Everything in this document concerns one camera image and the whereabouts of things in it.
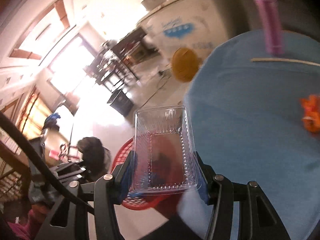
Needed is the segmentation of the dark wooden table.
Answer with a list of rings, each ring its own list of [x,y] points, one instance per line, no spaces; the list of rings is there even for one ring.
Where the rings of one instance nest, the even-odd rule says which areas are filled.
[[[104,42],[91,64],[84,68],[87,76],[109,92],[129,87],[139,77],[133,67],[158,53],[147,33],[137,27],[120,41]]]

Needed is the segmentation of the white chest freezer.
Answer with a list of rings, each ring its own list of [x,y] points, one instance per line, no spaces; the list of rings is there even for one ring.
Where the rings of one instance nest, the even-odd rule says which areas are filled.
[[[241,0],[168,0],[137,25],[166,59],[185,47],[205,60],[220,44],[249,31]]]

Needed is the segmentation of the clear plastic food tray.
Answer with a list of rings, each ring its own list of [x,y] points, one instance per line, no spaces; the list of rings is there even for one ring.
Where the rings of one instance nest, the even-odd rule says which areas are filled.
[[[134,121],[131,190],[151,196],[198,190],[202,182],[187,108],[139,109]]]

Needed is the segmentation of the long white stick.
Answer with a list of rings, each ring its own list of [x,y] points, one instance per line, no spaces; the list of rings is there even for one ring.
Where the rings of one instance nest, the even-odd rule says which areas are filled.
[[[317,66],[319,67],[319,63],[311,62],[311,61],[304,61],[304,60],[297,60],[297,59],[285,59],[285,58],[252,58],[250,59],[251,62],[287,62],[287,63],[298,63],[298,64],[306,64],[309,66]]]

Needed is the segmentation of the black crate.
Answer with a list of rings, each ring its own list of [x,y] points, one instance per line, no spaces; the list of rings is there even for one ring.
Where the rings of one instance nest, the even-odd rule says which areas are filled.
[[[116,89],[107,103],[124,117],[128,116],[134,106],[131,99],[126,96],[122,89]]]

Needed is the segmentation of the yellow round stool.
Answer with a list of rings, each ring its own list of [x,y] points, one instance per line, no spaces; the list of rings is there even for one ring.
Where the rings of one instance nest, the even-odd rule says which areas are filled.
[[[190,82],[199,71],[201,60],[190,48],[179,48],[171,58],[171,70],[176,80]]]

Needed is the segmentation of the white rice cooker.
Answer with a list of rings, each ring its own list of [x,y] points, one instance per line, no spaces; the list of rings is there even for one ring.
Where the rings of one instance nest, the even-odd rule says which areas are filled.
[[[167,0],[142,0],[141,4],[147,11],[152,11]]]

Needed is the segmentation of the purple thermos bottle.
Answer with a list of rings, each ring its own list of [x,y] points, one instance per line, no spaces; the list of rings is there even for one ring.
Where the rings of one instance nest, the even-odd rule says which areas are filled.
[[[277,0],[253,0],[264,30],[265,47],[269,54],[283,53],[282,27]]]

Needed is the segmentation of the orange crumpled wrapper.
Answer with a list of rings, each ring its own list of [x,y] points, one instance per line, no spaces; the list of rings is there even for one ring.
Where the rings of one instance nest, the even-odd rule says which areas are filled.
[[[303,108],[302,118],[304,128],[310,133],[319,133],[319,95],[311,94],[307,99],[300,99]]]

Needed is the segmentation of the red plastic trash basket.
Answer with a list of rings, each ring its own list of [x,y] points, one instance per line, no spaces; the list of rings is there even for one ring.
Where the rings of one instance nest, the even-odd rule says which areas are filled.
[[[130,138],[117,152],[111,170],[113,171],[117,165],[123,164],[128,154],[133,148],[133,138]],[[122,206],[127,209],[140,211],[149,208],[156,207],[160,202],[169,198],[169,195],[158,195],[158,196],[143,196],[133,195],[133,192],[129,192],[127,197],[123,200]]]

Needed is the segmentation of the blue round tablecloth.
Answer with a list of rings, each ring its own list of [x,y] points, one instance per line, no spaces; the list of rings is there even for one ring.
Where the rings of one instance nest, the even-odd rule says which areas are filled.
[[[286,32],[283,42],[288,62],[265,62],[260,30],[221,44],[184,102],[202,161],[236,183],[257,181],[291,239],[319,239],[319,135],[300,105],[319,93],[319,43]]]

